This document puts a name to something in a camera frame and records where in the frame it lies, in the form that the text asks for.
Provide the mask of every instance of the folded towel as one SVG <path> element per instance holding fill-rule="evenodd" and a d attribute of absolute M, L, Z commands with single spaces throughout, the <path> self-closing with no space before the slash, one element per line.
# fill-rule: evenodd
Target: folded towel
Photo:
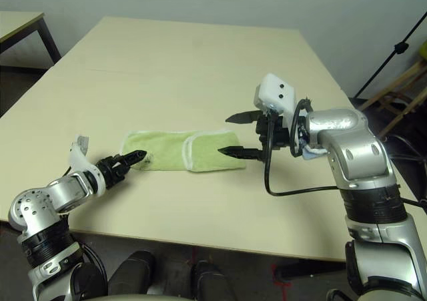
<path fill-rule="evenodd" d="M 244 160 L 218 151 L 229 145 L 239 145 L 232 131 L 138 131 L 126 137 L 121 153 L 147 151 L 144 160 L 132 166 L 139 170 L 207 172 L 245 168 Z"/>

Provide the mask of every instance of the black table leg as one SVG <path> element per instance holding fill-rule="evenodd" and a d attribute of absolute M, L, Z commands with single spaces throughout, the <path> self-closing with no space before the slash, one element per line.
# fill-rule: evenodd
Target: black table leg
<path fill-rule="evenodd" d="M 46 26 L 45 20 L 41 18 L 37 21 L 39 35 L 41 40 L 46 46 L 46 50 L 49 52 L 49 55 L 52 58 L 54 63 L 57 63 L 61 59 L 61 54 L 59 54 L 58 48 L 56 47 L 55 42 L 53 41 L 52 35 L 49 32 L 49 29 Z"/>

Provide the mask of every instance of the light wooden tabletop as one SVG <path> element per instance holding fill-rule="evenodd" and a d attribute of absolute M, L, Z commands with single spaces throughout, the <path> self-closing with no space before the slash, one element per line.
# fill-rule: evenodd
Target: light wooden tabletop
<path fill-rule="evenodd" d="M 0 43 L 43 16 L 42 12 L 0 11 Z"/>
<path fill-rule="evenodd" d="M 314 109 L 351 107 L 298 31 L 106 17 L 1 119 L 0 218 L 21 191 L 67 168 L 76 134 L 90 137 L 93 162 L 119 151 L 133 130 L 234 130 L 260 147 L 255 125 L 231 114 L 254 109 L 256 86 L 275 73 Z M 413 198 L 398 174 L 402 195 Z M 272 188 L 334 184 L 325 158 L 274 152 Z M 424 247 L 427 217 L 408 207 Z M 338 191 L 275 198 L 263 165 L 244 170 L 141 172 L 70 214 L 75 230 L 235 250 L 344 259 L 350 240 Z"/>

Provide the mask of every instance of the black wire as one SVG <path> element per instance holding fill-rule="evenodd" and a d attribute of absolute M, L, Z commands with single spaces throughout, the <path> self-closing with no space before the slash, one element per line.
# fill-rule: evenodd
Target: black wire
<path fill-rule="evenodd" d="M 274 124 L 275 124 L 276 116 L 270 115 L 268 118 L 268 132 L 267 132 L 267 151 L 266 151 L 266 164 L 264 167 L 264 185 L 266 190 L 272 196 L 291 196 L 293 194 L 300 194 L 306 192 L 316 192 L 316 191 L 324 191 L 324 190 L 337 190 L 336 186 L 320 186 L 317 188 L 308 188 L 308 189 L 300 189 L 294 191 L 286 191 L 286 192 L 273 192 L 270 189 L 270 165 L 272 162 L 272 152 L 273 152 L 273 136 L 274 136 Z"/>
<path fill-rule="evenodd" d="M 390 154 L 390 158 L 393 160 L 403 160 L 403 161 L 415 161 L 415 162 L 427 162 L 426 157 L 418 156 L 405 156 L 399 154 Z"/>
<path fill-rule="evenodd" d="M 302 155 L 302 148 L 300 146 L 298 146 L 298 152 L 295 151 L 295 133 L 297 133 L 296 124 L 298 122 L 298 118 L 302 109 L 305 109 L 307 112 L 313 111 L 311 101 L 309 99 L 301 99 L 297 103 L 294 112 L 294 117 L 292 118 L 289 147 L 291 149 L 292 156 L 294 156 L 295 158 Z"/>
<path fill-rule="evenodd" d="M 419 208 L 427 208 L 427 204 L 424 204 L 422 202 L 408 200 L 408 199 L 405 199 L 405 198 L 402 198 L 402 202 L 406 203 L 406 204 L 410 204 L 411 206 L 418 206 Z"/>
<path fill-rule="evenodd" d="M 415 24 L 415 26 L 413 28 L 411 28 L 411 30 L 409 31 L 409 33 L 407 34 L 407 36 L 405 36 L 405 38 L 403 39 L 403 41 L 399 42 L 399 44 L 405 43 L 406 40 L 409 39 L 409 36 L 411 36 L 411 34 L 413 34 L 413 32 L 417 29 L 418 26 L 420 26 L 420 24 L 423 22 L 423 20 L 426 17 L 427 17 L 427 12 L 425 12 L 425 14 L 423 16 L 421 16 L 421 18 L 418 20 L 418 22 Z M 381 72 L 381 70 L 384 68 L 384 66 L 387 65 L 387 63 L 393 58 L 393 56 L 395 56 L 396 53 L 397 53 L 397 51 L 396 51 L 396 46 L 395 46 L 393 52 L 386 58 L 386 60 L 376 70 L 376 72 L 373 74 L 373 76 L 371 76 L 370 79 L 362 86 L 362 88 L 359 90 L 359 92 L 355 94 L 354 98 L 358 97 L 367 88 L 367 86 Z"/>
<path fill-rule="evenodd" d="M 353 301 L 350 297 L 344 294 L 341 290 L 338 289 L 332 289 L 328 291 L 328 294 L 326 295 L 327 301 L 334 301 L 335 297 L 339 296 L 344 301 Z"/>
<path fill-rule="evenodd" d="M 424 166 L 424 199 L 427 199 L 427 161 L 426 158 L 412 145 L 411 142 L 409 142 L 405 137 L 398 135 L 398 134 L 388 134 L 387 138 L 394 137 L 398 139 L 399 141 L 403 142 L 413 153 L 415 153 L 421 160 L 420 163 L 423 163 Z M 398 156 L 397 160 L 409 160 L 409 159 L 403 159 L 402 157 L 410 157 L 410 156 Z"/>
<path fill-rule="evenodd" d="M 67 171 L 65 171 L 65 173 L 62 176 L 66 176 L 70 171 L 71 171 L 71 166 L 67 168 Z"/>
<path fill-rule="evenodd" d="M 107 272 L 105 271 L 105 266 L 101 261 L 101 258 L 95 253 L 95 251 L 93 251 L 89 246 L 87 246 L 83 242 L 79 242 L 79 244 L 81 246 L 81 249 L 83 250 L 83 253 L 85 253 L 89 261 L 95 264 L 99 268 L 99 271 L 101 271 L 101 275 L 104 281 L 104 287 L 107 290 L 108 289 Z"/>

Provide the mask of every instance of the gray wall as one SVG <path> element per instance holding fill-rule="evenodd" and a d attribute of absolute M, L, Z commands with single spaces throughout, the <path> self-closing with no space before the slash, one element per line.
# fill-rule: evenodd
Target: gray wall
<path fill-rule="evenodd" d="M 427 0 L 0 0 L 0 10 L 44 11 L 62 54 L 104 15 L 299 29 L 342 89 L 353 96 L 415 24 Z M 415 60 L 427 21 L 362 96 Z M 3 65 L 48 67 L 36 34 L 0 57 Z"/>

